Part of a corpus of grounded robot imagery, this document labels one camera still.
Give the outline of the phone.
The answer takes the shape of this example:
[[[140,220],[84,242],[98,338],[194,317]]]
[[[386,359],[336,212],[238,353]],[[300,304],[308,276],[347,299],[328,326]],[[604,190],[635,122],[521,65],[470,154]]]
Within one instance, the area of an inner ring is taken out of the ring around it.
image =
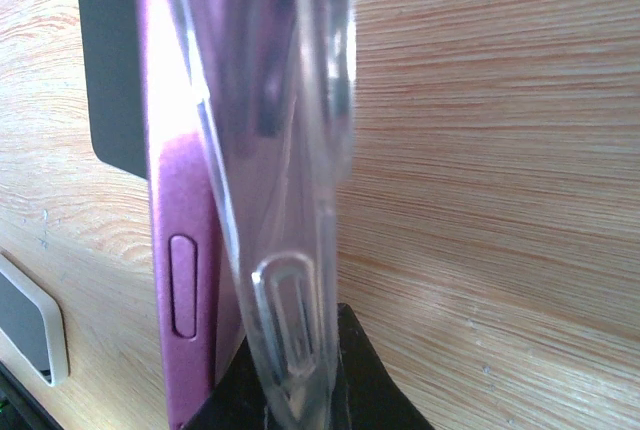
[[[1,331],[47,386],[59,386],[69,376],[57,302],[5,256],[1,256]]]

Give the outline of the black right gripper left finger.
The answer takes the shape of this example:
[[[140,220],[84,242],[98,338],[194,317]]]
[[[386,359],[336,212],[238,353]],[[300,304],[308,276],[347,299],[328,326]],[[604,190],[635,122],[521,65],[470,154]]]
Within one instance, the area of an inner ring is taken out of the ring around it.
[[[182,426],[190,430],[256,430],[270,427],[270,414],[249,346],[244,340],[204,404]]]

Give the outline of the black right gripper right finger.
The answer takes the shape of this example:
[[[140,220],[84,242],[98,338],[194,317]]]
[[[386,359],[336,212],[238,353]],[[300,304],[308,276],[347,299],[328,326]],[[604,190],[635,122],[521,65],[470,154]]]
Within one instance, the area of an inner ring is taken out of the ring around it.
[[[394,383],[353,309],[338,305],[339,360],[333,429],[419,430],[432,425]]]

